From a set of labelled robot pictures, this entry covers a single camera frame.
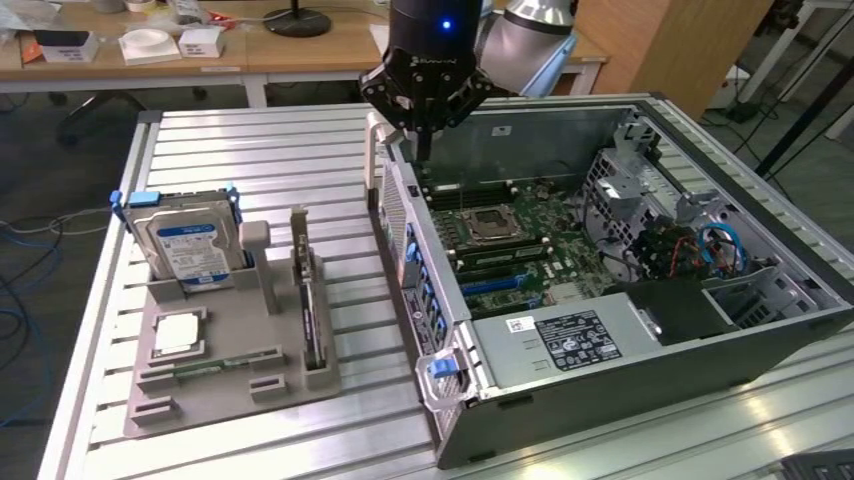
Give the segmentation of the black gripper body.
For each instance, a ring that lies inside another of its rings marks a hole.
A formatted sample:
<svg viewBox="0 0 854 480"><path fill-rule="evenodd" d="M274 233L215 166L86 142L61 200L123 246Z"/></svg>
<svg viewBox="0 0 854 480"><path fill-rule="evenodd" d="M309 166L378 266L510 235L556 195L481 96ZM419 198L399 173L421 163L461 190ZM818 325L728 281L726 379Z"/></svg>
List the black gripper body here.
<svg viewBox="0 0 854 480"><path fill-rule="evenodd" d="M476 73L480 1L394 1L383 68L405 108L448 100Z"/></svg>

